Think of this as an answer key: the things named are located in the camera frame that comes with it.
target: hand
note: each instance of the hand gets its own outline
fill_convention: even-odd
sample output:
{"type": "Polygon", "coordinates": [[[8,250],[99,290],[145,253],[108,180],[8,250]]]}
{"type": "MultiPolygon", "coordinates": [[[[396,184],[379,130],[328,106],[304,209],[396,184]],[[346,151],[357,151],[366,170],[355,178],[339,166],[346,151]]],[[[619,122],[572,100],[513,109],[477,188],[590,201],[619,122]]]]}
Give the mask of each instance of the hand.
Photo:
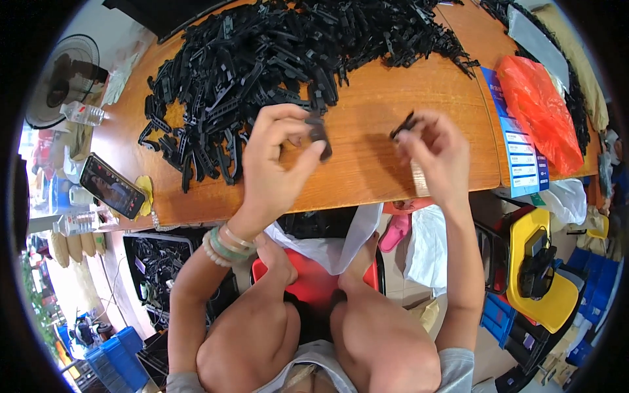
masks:
{"type": "Polygon", "coordinates": [[[325,141],[312,143],[291,170],[286,171],[278,162],[283,141],[301,146],[301,138],[311,129],[304,123],[307,117],[307,111],[293,104],[260,110],[243,155],[245,200],[229,223],[230,230],[241,239],[253,239],[286,213],[319,165],[325,141]]]}
{"type": "Polygon", "coordinates": [[[421,167],[431,197],[443,210],[468,206],[469,143],[443,113],[416,111],[413,119],[413,129],[396,137],[402,163],[412,159],[421,167]]]}

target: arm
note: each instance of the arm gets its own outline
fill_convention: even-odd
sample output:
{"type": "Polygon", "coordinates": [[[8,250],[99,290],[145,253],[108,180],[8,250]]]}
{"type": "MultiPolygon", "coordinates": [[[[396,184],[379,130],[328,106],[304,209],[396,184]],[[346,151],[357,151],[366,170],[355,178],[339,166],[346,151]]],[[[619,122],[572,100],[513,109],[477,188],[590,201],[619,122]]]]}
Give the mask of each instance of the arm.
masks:
{"type": "MultiPolygon", "coordinates": [[[[245,197],[227,226],[239,239],[254,241],[264,228],[294,203],[308,177],[319,164],[326,147],[323,141],[310,145],[291,170],[277,161],[280,144],[289,139],[300,145],[310,126],[308,112],[293,104],[267,106],[260,110],[243,156],[245,197]]],[[[219,232],[222,240],[237,244],[219,232]]],[[[206,303],[229,271],[207,257],[199,248],[186,261],[170,293],[168,337],[169,372],[196,372],[196,355],[206,339],[206,303]]]]}
{"type": "MultiPolygon", "coordinates": [[[[245,241],[252,241],[264,227],[248,224],[247,216],[255,217],[246,210],[238,210],[227,225],[234,235],[245,241]]],[[[201,246],[177,274],[177,280],[170,292],[170,373],[196,371],[196,354],[206,339],[206,303],[228,271],[229,268],[213,263],[201,246]]]]}
{"type": "Polygon", "coordinates": [[[424,172],[431,197],[445,217],[448,241],[448,308],[437,350],[474,350],[484,301],[484,271],[470,211],[469,144],[445,115],[415,112],[416,124],[396,141],[403,163],[411,159],[424,172]]]}
{"type": "Polygon", "coordinates": [[[469,203],[444,209],[448,239],[448,308],[435,344],[437,350],[474,350],[485,295],[481,253],[469,203]]]}

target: bracelet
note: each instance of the bracelet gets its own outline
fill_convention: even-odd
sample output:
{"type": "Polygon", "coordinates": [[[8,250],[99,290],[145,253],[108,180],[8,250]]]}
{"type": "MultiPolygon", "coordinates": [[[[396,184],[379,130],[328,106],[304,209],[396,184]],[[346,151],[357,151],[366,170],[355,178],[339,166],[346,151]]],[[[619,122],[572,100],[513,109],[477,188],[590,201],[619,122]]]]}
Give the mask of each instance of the bracelet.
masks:
{"type": "Polygon", "coordinates": [[[235,247],[235,246],[227,243],[223,239],[223,237],[221,236],[221,230],[219,229],[217,232],[218,232],[218,234],[216,235],[216,241],[221,246],[227,248],[228,250],[233,251],[233,252],[235,252],[238,255],[243,255],[243,256],[246,256],[246,257],[249,257],[249,256],[253,255],[253,253],[255,253],[255,251],[256,251],[255,248],[238,248],[238,247],[235,247]]]}
{"type": "Polygon", "coordinates": [[[210,258],[215,264],[222,267],[231,267],[231,262],[227,259],[221,257],[209,244],[210,241],[210,232],[207,231],[205,235],[203,235],[203,248],[205,249],[205,254],[210,258]]]}
{"type": "Polygon", "coordinates": [[[234,262],[245,260],[249,257],[248,255],[244,255],[242,253],[230,251],[229,249],[227,249],[223,242],[219,240],[218,229],[219,227],[215,227],[209,232],[209,244],[212,246],[214,251],[216,251],[223,258],[234,262]]]}
{"type": "Polygon", "coordinates": [[[234,234],[230,231],[230,229],[229,229],[229,227],[227,226],[227,224],[225,224],[225,225],[224,225],[224,227],[225,227],[225,234],[226,234],[227,236],[229,236],[229,238],[230,238],[230,239],[232,239],[233,241],[235,241],[235,242],[236,242],[236,243],[238,243],[239,245],[241,245],[241,246],[245,247],[245,249],[247,249],[247,248],[253,248],[253,249],[255,250],[255,244],[253,244],[253,243],[249,243],[248,241],[244,241],[244,240],[242,240],[242,239],[237,238],[237,237],[236,237],[236,235],[234,235],[234,234]]]}

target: plastic bottle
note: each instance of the plastic bottle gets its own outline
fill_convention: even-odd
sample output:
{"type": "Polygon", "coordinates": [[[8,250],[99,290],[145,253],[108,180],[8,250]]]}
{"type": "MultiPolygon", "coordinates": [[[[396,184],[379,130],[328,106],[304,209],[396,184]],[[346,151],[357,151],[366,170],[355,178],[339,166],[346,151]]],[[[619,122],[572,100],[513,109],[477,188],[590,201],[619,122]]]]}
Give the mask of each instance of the plastic bottle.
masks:
{"type": "Polygon", "coordinates": [[[94,203],[94,196],[80,185],[70,187],[70,204],[73,206],[89,206],[94,203]]]}
{"type": "Polygon", "coordinates": [[[105,111],[93,105],[72,101],[69,104],[61,104],[59,113],[65,115],[69,121],[89,126],[99,126],[105,118],[105,111]]]}
{"type": "Polygon", "coordinates": [[[65,237],[90,233],[98,229],[98,214],[95,211],[84,211],[81,213],[65,214],[59,221],[52,223],[52,231],[60,233],[65,237]]]}

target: gray shirt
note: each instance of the gray shirt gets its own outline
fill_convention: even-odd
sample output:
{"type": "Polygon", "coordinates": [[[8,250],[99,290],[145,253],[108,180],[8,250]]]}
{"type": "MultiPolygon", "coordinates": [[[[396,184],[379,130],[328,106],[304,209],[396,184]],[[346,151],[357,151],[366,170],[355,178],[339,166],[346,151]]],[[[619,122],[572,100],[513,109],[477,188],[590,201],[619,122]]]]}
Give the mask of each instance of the gray shirt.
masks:
{"type": "MultiPolygon", "coordinates": [[[[474,352],[463,348],[447,348],[438,352],[441,362],[441,386],[437,393],[470,392],[474,371],[474,352]]],[[[331,381],[339,393],[355,393],[351,383],[334,356],[334,346],[324,340],[300,345],[295,357],[268,384],[256,390],[256,393],[275,393],[284,385],[284,381],[295,364],[313,363],[328,372],[331,381]]],[[[166,385],[167,393],[205,393],[197,373],[170,374],[166,385]]]]}

